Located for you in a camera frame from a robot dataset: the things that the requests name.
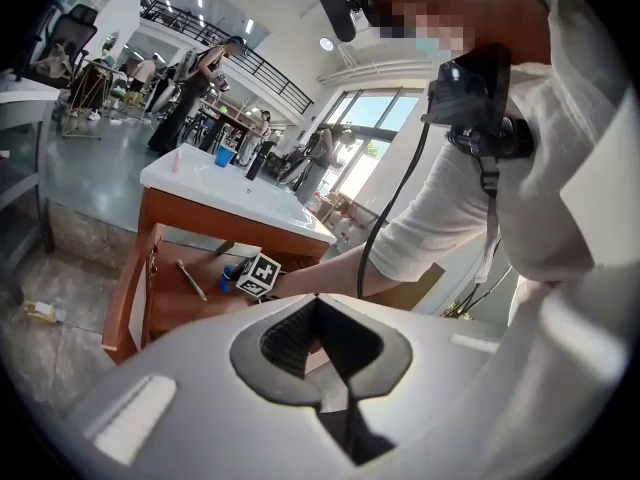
camera strap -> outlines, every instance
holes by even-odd
[[[493,256],[500,242],[500,226],[498,224],[498,213],[496,211],[496,194],[498,193],[498,179],[500,170],[495,157],[476,157],[480,166],[480,183],[482,189],[489,196],[487,206],[487,237],[482,250],[482,261],[476,272],[475,282],[482,284],[487,281]]]

window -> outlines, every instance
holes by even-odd
[[[364,129],[359,129],[356,142],[350,148],[337,147],[337,161],[341,166],[330,167],[316,190],[321,195],[338,190],[354,199],[389,149],[394,132],[398,132],[406,122],[421,92],[381,89],[345,93],[325,123],[348,123]],[[351,103],[353,105],[340,120]]]
[[[380,125],[380,128],[393,130],[395,132],[399,131],[409,117],[409,114],[411,114],[413,107],[416,106],[416,103],[418,103],[417,96],[400,96],[391,109],[391,112],[389,112]]]
[[[355,199],[371,173],[389,149],[390,142],[372,139],[364,148],[362,156],[358,158],[351,172],[346,176],[338,189],[345,196]]]
[[[342,172],[351,163],[351,160],[356,156],[356,153],[364,144],[364,140],[358,137],[354,144],[348,148],[344,145],[339,145],[336,148],[336,162],[340,164],[340,167],[331,166],[327,169],[320,186],[316,189],[320,195],[326,196],[331,190],[335,189],[336,181],[342,174]]]
[[[353,96],[347,96],[344,98],[340,102],[340,105],[338,105],[338,107],[333,111],[331,116],[329,116],[329,119],[327,119],[327,124],[336,124],[336,121],[338,121],[342,113],[349,106],[349,103],[351,103],[351,100],[353,100]]]
[[[389,103],[393,100],[393,96],[394,94],[384,96],[360,96],[342,122],[358,126],[374,127],[382,117],[384,111],[387,110]]]

black pants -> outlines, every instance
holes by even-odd
[[[129,85],[129,90],[131,92],[140,92],[143,87],[144,87],[144,82],[141,82],[140,80],[136,80],[134,78],[131,84]]]
[[[207,87],[209,87],[209,82],[203,75],[200,73],[193,75],[191,80],[185,84],[180,95],[180,102],[174,111],[160,123],[158,129],[149,139],[147,145],[150,149],[163,155],[176,148],[185,119]]]
[[[204,136],[202,139],[202,143],[200,144],[200,149],[202,151],[208,151],[213,144],[214,139],[218,136],[220,132],[222,132],[222,128],[224,127],[224,122],[221,118],[216,119],[215,124],[211,127],[211,130]]]
[[[162,96],[162,93],[167,87],[169,87],[169,82],[167,80],[163,79],[158,82],[158,85],[156,85],[156,92],[153,93],[153,98],[151,98],[151,101],[147,106],[147,112],[151,112],[151,109],[156,104],[156,101],[158,101],[158,98]]]

fiducial marker cube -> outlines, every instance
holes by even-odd
[[[278,279],[280,263],[262,253],[248,261],[236,283],[236,288],[253,297],[262,297],[273,289]]]

woman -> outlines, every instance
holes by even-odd
[[[244,144],[242,145],[242,148],[240,148],[240,152],[238,153],[238,164],[242,167],[246,167],[247,165],[249,165],[256,147],[260,145],[260,141],[269,133],[271,113],[267,110],[263,110],[260,117],[262,118],[260,128],[258,128],[258,133],[260,133],[260,136],[253,133],[250,134],[245,139]]]
[[[335,142],[339,141],[349,145],[353,144],[355,140],[353,132],[345,130],[341,126],[335,126],[333,129],[319,129],[315,133],[320,134],[320,137],[309,154],[311,165],[306,170],[306,173],[302,174],[305,179],[296,190],[296,198],[302,204],[306,204],[313,197],[322,178],[324,178],[327,170],[334,162],[333,150],[335,149]]]
[[[213,82],[215,71],[219,68],[223,57],[244,54],[245,40],[240,36],[232,36],[222,45],[215,46],[197,61],[195,72],[189,77],[182,89],[180,102],[175,110],[165,119],[149,139],[149,149],[161,155],[175,149],[180,130],[193,108],[194,103],[202,97]]]

